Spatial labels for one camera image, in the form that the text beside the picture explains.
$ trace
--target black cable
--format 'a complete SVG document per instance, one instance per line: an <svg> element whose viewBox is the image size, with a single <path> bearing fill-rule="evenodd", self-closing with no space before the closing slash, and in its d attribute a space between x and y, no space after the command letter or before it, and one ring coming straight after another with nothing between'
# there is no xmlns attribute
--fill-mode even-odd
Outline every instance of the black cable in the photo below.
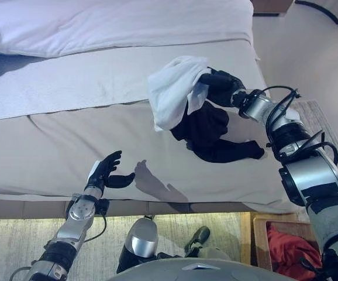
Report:
<svg viewBox="0 0 338 281"><path fill-rule="evenodd" d="M18 272L23 271L23 270L30 270L30 269L31 269L31 266L24 266L24 267L22 267L22 268L16 269L16 270L12 273L12 275L10 276L9 281L13 281L13 278L15 277L15 275L16 275Z"/></svg>
<svg viewBox="0 0 338 281"><path fill-rule="evenodd" d="M328 9L324 8L323 6L317 5L316 3L313 2L309 2L309 1L300 1L300 0L296 0L295 4L300 4L300 5L305 5L305 6L309 6L312 8L315 8L316 10L319 10L320 12L323 12L325 15L327 15L336 25L338 25L338 18L336 17L336 15L334 15L333 13L331 13L331 11L329 11Z"/></svg>
<svg viewBox="0 0 338 281"><path fill-rule="evenodd" d="M296 91L294 90L294 91L291 91L291 92L287 95L287 97L289 97L289 101L288 101L287 105L285 106L285 108L281 111L280 114L278 114L278 116L276 117L275 120L273 120L272 122L269 122L269 126L268 126L268 127L265 127L265 130L268 129L267 135L269 134L269 136L271 136L273 125L274 125L274 124L275 124L282 116L284 116L284 115L286 114L287 109L290 107L292 101L293 101L294 98L295 98L295 93L296 93Z"/></svg>
<svg viewBox="0 0 338 281"><path fill-rule="evenodd" d="M286 114L287 109L289 108L289 106L291 105L291 103L293 102L293 100L295 98L299 98L300 95L297 92L297 89L293 89L289 86L284 86L284 85L276 85L276 86L270 86L267 87L263 90L261 90L261 92L265 92L267 90L273 89L273 88L283 88L283 89L288 89L290 90L290 93L283 98L274 108L273 110L270 112L266 123L265 123L265 131L269 140L269 144L267 144L267 146L272 146L273 142L272 142L272 137L271 137L271 129L273 127L273 125L283 116ZM278 116L271 121L271 119L273 118L273 116L277 113L277 111L283 106L283 104L287 102L287 104L285 105L285 107L283 108L283 110L280 112L280 114L278 114ZM324 136L322 135L322 139L320 143L317 143L315 145L312 145L310 147L307 147L314 139L316 139L318 137L319 134L323 133L322 130L320 130L319 132L315 133L313 136L311 136L296 152L294 152L292 155L287 156L285 159L280 159L280 160L284 160L285 162L287 160L292 160L295 157L298 157L300 154L302 153L308 153L311 152L317 148L324 148L325 146L330 147L333 150L333 162L335 165L338 164L338 150L335 147L334 144L330 143L330 142L325 142L324 141Z"/></svg>
<svg viewBox="0 0 338 281"><path fill-rule="evenodd" d="M271 146L272 144L272 138L271 138L271 128L273 127L273 125L286 113L286 110L289 108L290 104L292 103L292 101L294 100L294 98L299 98L300 95L297 93L297 90L289 87L289 86L284 86L284 85L276 85L276 86L270 86L267 87L265 89L263 89L261 92L265 92L267 90L270 89L275 89L275 88L282 88L282 89L288 89L290 91L290 93L283 99L281 100L274 108L273 110L270 112L267 121L265 123L265 131L269 140L269 146ZM274 114L280 109L280 107L287 102L287 105L285 106L285 108L281 111L281 113L276 117L275 120L273 120L271 122L271 119L273 118Z"/></svg>
<svg viewBox="0 0 338 281"><path fill-rule="evenodd" d="M96 236L94 236L90 239L85 240L84 243L89 242L89 241L94 240L94 239L97 239L98 237L100 237L105 232L105 230L106 230L106 218L105 218L104 215L103 215L103 220L104 220L104 229L102 230L102 232L100 232L98 235L96 235Z"/></svg>

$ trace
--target white towel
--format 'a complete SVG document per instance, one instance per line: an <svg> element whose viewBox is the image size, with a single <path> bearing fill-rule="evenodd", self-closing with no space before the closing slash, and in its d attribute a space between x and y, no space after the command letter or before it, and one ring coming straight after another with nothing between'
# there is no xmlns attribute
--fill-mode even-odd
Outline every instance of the white towel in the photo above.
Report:
<svg viewBox="0 0 338 281"><path fill-rule="evenodd" d="M208 86L197 82L202 74L211 72L207 66L205 57L182 56L150 75L149 100L157 132L177 126L187 102L188 115L203 106Z"/></svg>

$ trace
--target gray bed sheet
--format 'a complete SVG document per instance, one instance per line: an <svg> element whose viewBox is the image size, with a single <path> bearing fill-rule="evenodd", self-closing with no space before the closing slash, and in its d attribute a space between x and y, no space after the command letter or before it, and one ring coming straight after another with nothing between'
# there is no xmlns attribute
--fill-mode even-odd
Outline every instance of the gray bed sheet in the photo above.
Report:
<svg viewBox="0 0 338 281"><path fill-rule="evenodd" d="M229 116L223 138L265 145L263 127L233 112ZM0 199L62 201L82 191L95 160L116 150L123 152L116 174L135 171L136 178L124 189L107 189L106 198L296 210L271 151L260 160L205 162L170 132L154 131L148 101L0 120Z"/></svg>

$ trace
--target black cloth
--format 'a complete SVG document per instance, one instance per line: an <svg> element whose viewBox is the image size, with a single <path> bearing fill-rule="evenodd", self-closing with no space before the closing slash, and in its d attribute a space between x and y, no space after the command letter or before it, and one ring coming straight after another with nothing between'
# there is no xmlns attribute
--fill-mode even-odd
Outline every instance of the black cloth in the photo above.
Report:
<svg viewBox="0 0 338 281"><path fill-rule="evenodd" d="M220 137L227 133L229 116L205 101L202 108L187 115L187 106L181 122L171 131L176 140L185 139L187 148L199 158L211 163L228 163L244 158L259 159L264 149L253 140L244 143L229 142Z"/></svg>

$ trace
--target robotic hand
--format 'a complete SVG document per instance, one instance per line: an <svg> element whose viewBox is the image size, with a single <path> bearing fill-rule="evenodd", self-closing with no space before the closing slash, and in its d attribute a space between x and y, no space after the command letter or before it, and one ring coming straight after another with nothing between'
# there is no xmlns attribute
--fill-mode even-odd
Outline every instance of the robotic hand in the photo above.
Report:
<svg viewBox="0 0 338 281"><path fill-rule="evenodd" d="M101 199L104 188L119 189L128 186L134 180L135 174L128 176L110 176L120 163L121 151L107 156L103 161L96 161L82 194L73 194L66 212L66 222L57 231L45 248L45 252L31 267L25 281L65 281L71 265L82 244L87 230L91 227L94 215L104 218L109 207L107 199Z"/></svg>

